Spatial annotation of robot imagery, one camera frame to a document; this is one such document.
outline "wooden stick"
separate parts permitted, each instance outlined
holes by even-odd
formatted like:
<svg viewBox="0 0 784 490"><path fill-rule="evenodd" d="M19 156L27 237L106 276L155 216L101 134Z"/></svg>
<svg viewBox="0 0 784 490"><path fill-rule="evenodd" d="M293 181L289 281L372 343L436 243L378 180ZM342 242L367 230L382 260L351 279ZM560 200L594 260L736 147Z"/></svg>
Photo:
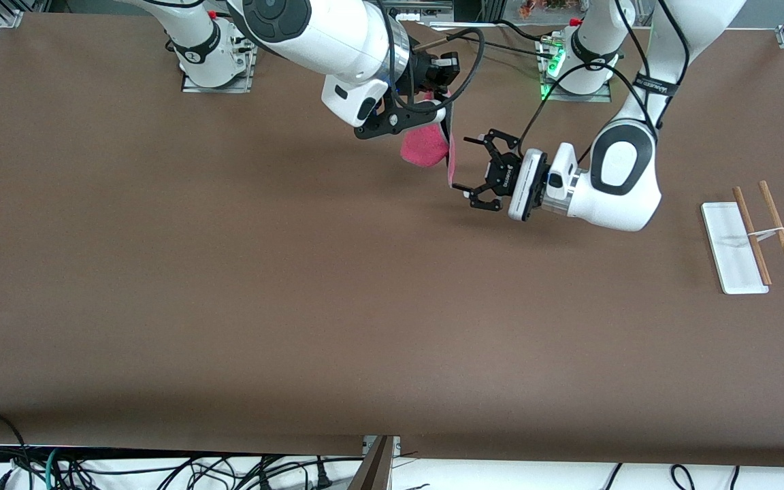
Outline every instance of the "wooden stick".
<svg viewBox="0 0 784 490"><path fill-rule="evenodd" d="M772 201L770 187L768 187L766 180L758 182L758 187L762 189L762 196L764 196L764 202L768 204L770 217L774 221L774 227L778 227L778 229L780 229L778 232L776 232L776 235L779 236L779 242L782 246L782 253L784 254L784 229L782 229L782 220L779 219L779 211L776 209L776 204Z"/></svg>
<svg viewBox="0 0 784 490"><path fill-rule="evenodd" d="M746 227L746 233L754 233L755 227L752 224L752 217L749 216L749 208L746 207L746 201L743 199L743 191L740 187L734 187L734 201L737 201L737 207L740 208L740 216L743 217L743 225ZM758 237L755 235L749 236L749 245L752 246L752 252L755 254L755 263L758 264L758 273L762 275L762 283L765 286L772 284L770 281L770 274L768 273L768 264L764 261L764 254L762 254L762 246L758 243Z"/></svg>

